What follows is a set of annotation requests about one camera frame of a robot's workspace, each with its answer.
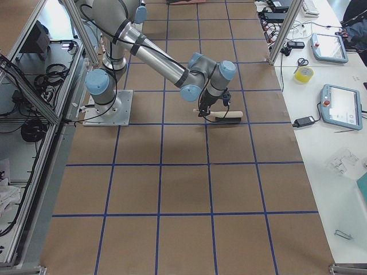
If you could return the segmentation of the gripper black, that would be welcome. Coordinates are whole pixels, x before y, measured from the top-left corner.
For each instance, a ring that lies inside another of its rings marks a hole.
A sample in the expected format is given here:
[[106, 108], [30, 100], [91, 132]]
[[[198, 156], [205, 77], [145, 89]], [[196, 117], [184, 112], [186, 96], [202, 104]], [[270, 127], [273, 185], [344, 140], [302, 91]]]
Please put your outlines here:
[[213, 104], [217, 102], [217, 100], [222, 100], [222, 103], [227, 110], [229, 110], [229, 105], [231, 102], [231, 94], [228, 92], [228, 89], [224, 89], [221, 91], [219, 96], [214, 96], [209, 93], [208, 89], [205, 88], [204, 91], [199, 96], [198, 102], [198, 117], [207, 117], [211, 114], [210, 108]]

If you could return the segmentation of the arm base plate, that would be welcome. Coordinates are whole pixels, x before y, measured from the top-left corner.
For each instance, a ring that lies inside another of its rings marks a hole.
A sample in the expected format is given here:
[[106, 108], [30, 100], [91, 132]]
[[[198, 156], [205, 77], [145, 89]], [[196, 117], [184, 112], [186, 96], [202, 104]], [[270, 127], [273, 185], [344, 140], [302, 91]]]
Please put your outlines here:
[[89, 97], [88, 104], [93, 107], [87, 108], [83, 125], [86, 127], [114, 127], [128, 126], [130, 122], [133, 90], [117, 90], [115, 101], [107, 105], [99, 105]]

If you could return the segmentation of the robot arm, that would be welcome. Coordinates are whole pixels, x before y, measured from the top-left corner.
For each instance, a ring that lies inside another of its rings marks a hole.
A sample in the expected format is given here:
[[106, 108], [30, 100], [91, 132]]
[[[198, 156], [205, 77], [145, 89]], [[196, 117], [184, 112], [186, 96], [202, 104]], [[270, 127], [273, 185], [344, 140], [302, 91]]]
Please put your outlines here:
[[198, 116], [207, 117], [217, 100], [229, 108], [228, 84], [237, 72], [228, 60], [216, 62], [201, 53], [193, 53], [187, 66], [171, 58], [144, 34], [134, 28], [147, 18], [144, 1], [92, 1], [78, 5], [80, 15], [91, 21], [110, 42], [107, 61], [114, 67], [124, 57], [117, 51], [128, 51], [161, 74], [177, 88], [186, 101], [198, 102]]

